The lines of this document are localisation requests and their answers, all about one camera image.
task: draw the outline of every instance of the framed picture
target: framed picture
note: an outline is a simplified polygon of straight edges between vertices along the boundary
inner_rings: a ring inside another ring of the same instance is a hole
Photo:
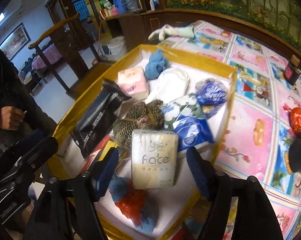
[[[24,24],[21,23],[0,45],[1,51],[11,60],[30,41]]]

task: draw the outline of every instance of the blue kettle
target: blue kettle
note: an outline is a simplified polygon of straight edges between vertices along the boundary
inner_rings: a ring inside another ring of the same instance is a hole
[[[127,13],[127,8],[126,8],[126,0],[113,0],[114,5],[116,6],[118,14],[124,14]]]

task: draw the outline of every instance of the purple tablecloth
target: purple tablecloth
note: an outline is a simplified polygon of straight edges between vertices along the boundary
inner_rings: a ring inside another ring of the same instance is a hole
[[[54,64],[62,57],[54,44],[50,45],[46,50],[43,51],[43,53],[51,64]],[[36,56],[32,62],[32,69],[36,70],[44,67],[46,67],[46,64],[42,58],[40,56]]]

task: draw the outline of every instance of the bottle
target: bottle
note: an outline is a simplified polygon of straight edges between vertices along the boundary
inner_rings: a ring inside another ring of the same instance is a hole
[[[155,11],[155,4],[153,0],[150,0],[150,8],[152,11]]]
[[[288,62],[284,70],[284,77],[292,86],[295,85],[299,75],[301,74],[301,70],[298,68],[299,63],[300,59],[295,55],[292,55],[291,60]]]

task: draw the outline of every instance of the window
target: window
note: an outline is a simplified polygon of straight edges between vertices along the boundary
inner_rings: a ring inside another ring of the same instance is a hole
[[[72,0],[75,10],[80,14],[80,21],[86,20],[90,17],[85,0]]]

